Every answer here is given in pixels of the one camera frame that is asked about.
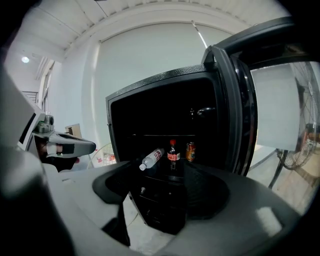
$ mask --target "fan stand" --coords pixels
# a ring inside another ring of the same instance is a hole
[[[276,183],[276,181],[281,173],[281,170],[284,167],[283,163],[286,161],[287,155],[288,155],[288,150],[284,150],[283,155],[282,155],[281,159],[279,160],[278,166],[275,170],[274,176],[268,186],[269,189],[272,189],[274,184]]]

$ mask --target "bottle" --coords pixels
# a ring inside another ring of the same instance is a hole
[[[177,161],[180,159],[180,153],[178,152],[177,149],[175,149],[175,146],[176,146],[175,139],[170,140],[170,145],[171,145],[171,149],[168,152],[168,159],[171,162],[170,169],[172,171],[175,171],[175,170],[177,170]]]
[[[159,161],[159,159],[164,155],[165,150],[163,148],[157,148],[150,154],[148,154],[143,160],[142,164],[140,164],[139,168],[141,171],[144,171],[145,169],[149,169],[152,166],[155,165],[156,162]]]

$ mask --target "ceiling light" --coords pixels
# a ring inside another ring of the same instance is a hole
[[[29,58],[28,57],[22,57],[22,62],[23,63],[28,63],[29,62]]]

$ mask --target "soda can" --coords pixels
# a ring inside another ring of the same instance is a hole
[[[189,161],[192,162],[196,158],[196,145],[194,142],[189,142],[186,144],[186,153],[185,153],[185,158]]]

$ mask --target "beverage can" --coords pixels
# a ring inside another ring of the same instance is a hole
[[[185,158],[192,162],[196,158],[196,145],[194,142],[189,142],[186,144]]]

